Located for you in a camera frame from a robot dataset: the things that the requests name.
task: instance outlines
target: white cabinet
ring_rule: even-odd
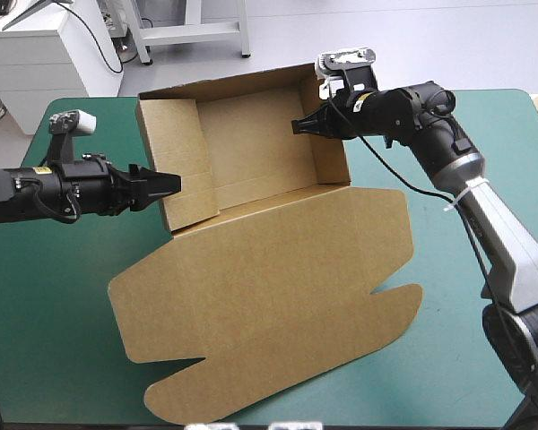
[[[25,10],[18,0],[0,19],[0,99],[20,128],[34,134],[49,103],[65,97],[115,97],[122,73],[113,73],[81,22],[57,4],[2,31]],[[108,62],[120,69],[96,0],[70,6],[90,26]]]

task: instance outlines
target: white table frame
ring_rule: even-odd
[[[147,48],[177,43],[206,42],[235,37],[241,38],[241,55],[251,56],[247,29],[246,0],[236,0],[238,20],[235,22],[202,23],[202,0],[187,0],[185,25],[146,29],[142,23],[135,0],[121,0],[126,13],[127,26],[132,32],[140,60],[145,65],[153,63]]]

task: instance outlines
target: white cable tie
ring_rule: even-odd
[[[476,179],[473,179],[472,181],[467,181],[466,183],[467,183],[466,188],[463,191],[461,191],[458,194],[458,196],[455,197],[455,199],[451,203],[449,203],[447,206],[445,206],[445,208],[443,209],[444,212],[448,212],[448,211],[454,209],[455,206],[462,200],[462,198],[465,195],[470,193],[474,188],[476,188],[479,185],[488,184],[489,180],[484,178],[484,177],[478,177]]]

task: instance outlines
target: white drawer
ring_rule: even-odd
[[[0,38],[0,65],[72,63],[59,36]]]
[[[35,134],[48,105],[56,100],[88,97],[86,90],[0,91],[0,99],[25,134]]]
[[[73,64],[0,65],[0,91],[82,89]]]

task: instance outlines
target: unfolded cardboard box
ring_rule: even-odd
[[[404,195],[350,187],[343,143],[293,135],[319,104],[312,65],[140,95],[152,164],[182,176],[174,239],[109,295],[137,363],[204,357],[145,393],[158,417],[226,417],[383,348],[421,288],[371,294],[412,257]]]

